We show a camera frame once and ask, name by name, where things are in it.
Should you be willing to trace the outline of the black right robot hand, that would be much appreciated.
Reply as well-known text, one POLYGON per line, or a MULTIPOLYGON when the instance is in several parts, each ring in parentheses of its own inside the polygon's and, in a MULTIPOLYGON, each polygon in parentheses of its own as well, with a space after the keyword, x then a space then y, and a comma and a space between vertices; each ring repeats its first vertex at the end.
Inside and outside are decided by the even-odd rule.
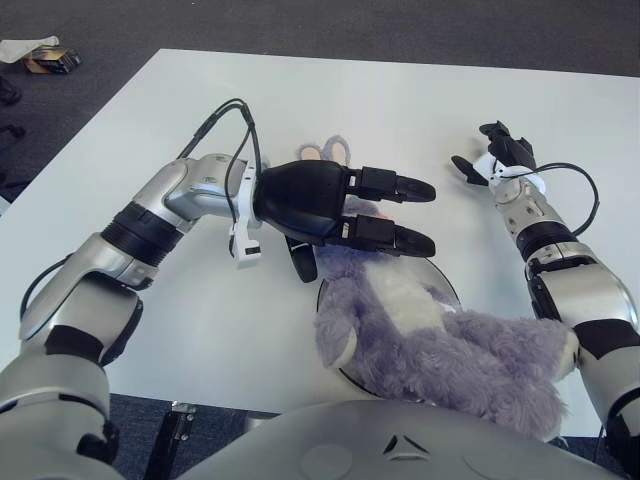
POLYGON ((514 139, 502 122, 483 124, 479 131, 489 140, 485 154, 473 162, 458 155, 451 157, 453 165, 469 184, 489 187, 492 182, 500 182, 502 178, 536 169, 531 144, 524 137, 514 139))

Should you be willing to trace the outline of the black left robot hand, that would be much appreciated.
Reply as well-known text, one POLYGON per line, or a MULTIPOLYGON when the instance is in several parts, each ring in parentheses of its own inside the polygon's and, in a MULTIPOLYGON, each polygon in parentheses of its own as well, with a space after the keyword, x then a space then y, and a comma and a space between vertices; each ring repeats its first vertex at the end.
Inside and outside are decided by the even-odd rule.
POLYGON ((339 245, 392 256, 429 258, 434 241, 393 221, 344 213, 347 197, 424 203, 436 198, 423 181, 372 167, 350 169, 331 161, 299 160, 265 170, 257 182, 256 217, 285 235, 294 268, 304 283, 314 281, 315 246, 339 245))

